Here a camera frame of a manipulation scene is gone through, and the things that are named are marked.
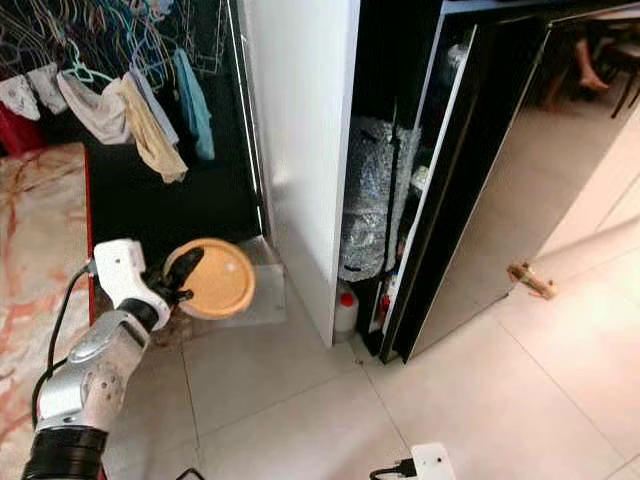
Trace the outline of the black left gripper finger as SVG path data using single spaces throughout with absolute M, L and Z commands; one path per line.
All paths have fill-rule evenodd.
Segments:
M 188 248 L 168 262 L 168 265 L 165 266 L 165 273 L 191 273 L 192 275 L 204 256 L 204 247 Z

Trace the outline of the orange lidded plastic bowl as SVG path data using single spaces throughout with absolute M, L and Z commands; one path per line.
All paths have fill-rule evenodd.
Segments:
M 224 239 L 192 239 L 170 253 L 164 262 L 164 273 L 165 266 L 174 256 L 191 247 L 204 247 L 205 256 L 186 283 L 195 296 L 179 303 L 179 310 L 209 320 L 246 311 L 256 291 L 255 270 L 250 257 Z

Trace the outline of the black glass door fridge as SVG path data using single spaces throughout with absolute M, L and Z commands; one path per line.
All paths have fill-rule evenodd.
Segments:
M 367 351 L 406 362 L 636 195 L 640 0 L 361 0 L 357 116 L 420 131 L 396 265 L 351 282 Z

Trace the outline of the cream hanging cloth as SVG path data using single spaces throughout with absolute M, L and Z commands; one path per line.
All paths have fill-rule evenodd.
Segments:
M 125 105 L 125 122 L 131 128 L 134 145 L 140 152 L 143 163 L 159 174 L 165 184 L 180 182 L 186 178 L 186 163 L 180 159 L 173 143 L 169 142 L 154 111 L 129 74 L 122 77 L 119 96 Z

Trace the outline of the marble pattern folding table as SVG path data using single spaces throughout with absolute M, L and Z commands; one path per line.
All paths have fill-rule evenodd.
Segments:
M 32 390 L 67 283 L 90 251 L 86 155 L 65 143 L 1 160 L 0 480 L 20 479 Z

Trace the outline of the teal hanging cloth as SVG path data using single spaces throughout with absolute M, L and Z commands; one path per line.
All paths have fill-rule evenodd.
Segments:
M 212 134 L 212 115 L 205 99 L 204 90 L 198 77 L 189 63 L 188 52 L 178 47 L 173 52 L 175 79 L 180 97 L 180 105 L 189 132 L 195 137 L 195 152 L 204 163 L 215 160 L 215 138 Z

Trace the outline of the white bottle red cap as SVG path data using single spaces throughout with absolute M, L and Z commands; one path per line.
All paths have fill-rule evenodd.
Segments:
M 356 333 L 358 320 L 358 296 L 346 282 L 338 282 L 335 289 L 335 340 L 347 340 Z

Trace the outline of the beige hanging cloth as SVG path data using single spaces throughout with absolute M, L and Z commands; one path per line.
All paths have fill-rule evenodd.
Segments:
M 132 129 L 125 116 L 122 79 L 113 79 L 101 93 L 95 93 L 72 74 L 56 76 L 65 104 L 84 128 L 101 145 L 131 145 Z

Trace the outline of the bubble wrap sheet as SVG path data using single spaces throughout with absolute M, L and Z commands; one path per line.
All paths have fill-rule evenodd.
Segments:
M 343 282 L 364 282 L 396 265 L 393 234 L 401 227 L 419 129 L 357 116 L 349 129 L 340 265 Z

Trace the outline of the red hanging garment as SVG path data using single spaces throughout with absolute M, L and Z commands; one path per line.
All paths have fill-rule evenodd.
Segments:
M 29 122 L 22 115 L 15 114 L 9 106 L 0 105 L 0 143 L 5 156 L 18 156 L 29 147 L 27 128 Z

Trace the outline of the mint plastic hanger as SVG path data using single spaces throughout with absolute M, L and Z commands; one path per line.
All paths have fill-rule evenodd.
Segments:
M 104 73 L 97 72 L 95 69 L 88 68 L 88 65 L 81 60 L 81 50 L 74 44 L 74 42 L 68 42 L 69 54 L 70 54 L 70 67 L 61 70 L 63 74 L 70 74 L 78 79 L 79 82 L 90 86 L 97 81 L 101 81 L 105 84 L 113 82 L 113 78 L 105 76 Z

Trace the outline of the white printed underwear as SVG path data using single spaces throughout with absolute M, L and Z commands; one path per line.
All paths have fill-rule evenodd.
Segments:
M 10 113 L 38 122 L 41 118 L 40 102 L 31 83 L 24 76 L 13 76 L 0 83 L 0 100 Z
M 68 109 L 67 101 L 58 86 L 59 69 L 55 63 L 29 70 L 26 74 L 28 82 L 35 90 L 38 100 L 52 114 L 64 113 Z

